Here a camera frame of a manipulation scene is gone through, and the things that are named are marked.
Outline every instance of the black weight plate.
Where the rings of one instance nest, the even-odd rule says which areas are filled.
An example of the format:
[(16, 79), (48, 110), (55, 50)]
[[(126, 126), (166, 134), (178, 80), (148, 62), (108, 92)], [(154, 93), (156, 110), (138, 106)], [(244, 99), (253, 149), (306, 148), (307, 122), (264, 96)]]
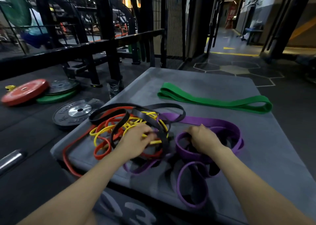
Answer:
[(55, 96), (64, 93), (69, 93), (76, 90), (80, 86), (80, 82), (75, 79), (65, 79), (54, 81), (49, 85), (49, 90), (45, 93), (47, 96)]
[(54, 113), (53, 122), (62, 130), (73, 129), (103, 105), (104, 102), (95, 98), (67, 103)]

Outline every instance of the green weight plate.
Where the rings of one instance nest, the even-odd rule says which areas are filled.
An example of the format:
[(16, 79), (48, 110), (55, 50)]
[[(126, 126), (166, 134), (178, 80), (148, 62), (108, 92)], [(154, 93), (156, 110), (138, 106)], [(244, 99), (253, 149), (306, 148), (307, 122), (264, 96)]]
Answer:
[(0, 6), (7, 19), (16, 27), (30, 26), (31, 5), (27, 0), (2, 0)]
[(65, 101), (69, 98), (71, 98), (72, 96), (76, 95), (78, 93), (78, 90), (69, 92), (69, 93), (64, 93), (61, 95), (56, 95), (56, 96), (42, 96), (36, 99), (36, 101), (38, 103), (57, 103), (57, 102), (62, 102)]

